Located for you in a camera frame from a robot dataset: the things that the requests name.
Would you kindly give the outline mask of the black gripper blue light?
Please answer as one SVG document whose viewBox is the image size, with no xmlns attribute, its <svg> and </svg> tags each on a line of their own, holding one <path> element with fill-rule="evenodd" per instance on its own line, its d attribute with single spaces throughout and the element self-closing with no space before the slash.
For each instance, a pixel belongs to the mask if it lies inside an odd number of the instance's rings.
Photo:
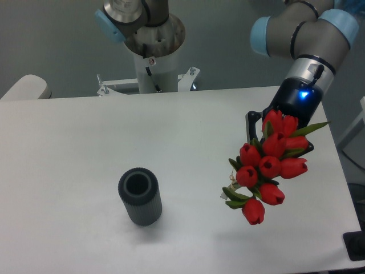
<svg viewBox="0 0 365 274">
<path fill-rule="evenodd" d="M 309 86 L 298 78 L 287 78 L 280 85 L 273 100 L 263 112 L 249 111 L 245 115 L 247 141 L 254 138 L 263 142 L 264 138 L 259 139 L 256 132 L 256 123 L 263 120 L 270 110 L 280 110 L 284 115 L 298 118 L 298 126 L 306 127 L 315 113 L 319 103 L 323 98 L 320 89 Z M 314 145 L 308 142 L 306 152 L 314 150 Z"/>
</svg>

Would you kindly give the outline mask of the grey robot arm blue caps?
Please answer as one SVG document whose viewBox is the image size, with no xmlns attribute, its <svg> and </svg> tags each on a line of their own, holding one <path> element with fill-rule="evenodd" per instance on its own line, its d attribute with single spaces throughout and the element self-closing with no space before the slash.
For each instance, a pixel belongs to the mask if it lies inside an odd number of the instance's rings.
<svg viewBox="0 0 365 274">
<path fill-rule="evenodd" d="M 268 108 L 246 114 L 247 138 L 256 138 L 256 123 L 273 125 L 271 110 L 298 119 L 294 136 L 320 128 L 310 124 L 338 68 L 352 48 L 359 30 L 356 18 L 340 1 L 286 1 L 278 17 L 262 17 L 253 25 L 250 44 L 265 56 L 293 59 L 294 64 Z M 105 1 L 95 12 L 104 35 L 123 43 L 133 54 L 139 91 L 189 91 L 199 70 L 191 67 L 182 77 L 176 72 L 177 52 L 185 27 L 169 12 L 167 1 Z"/>
</svg>

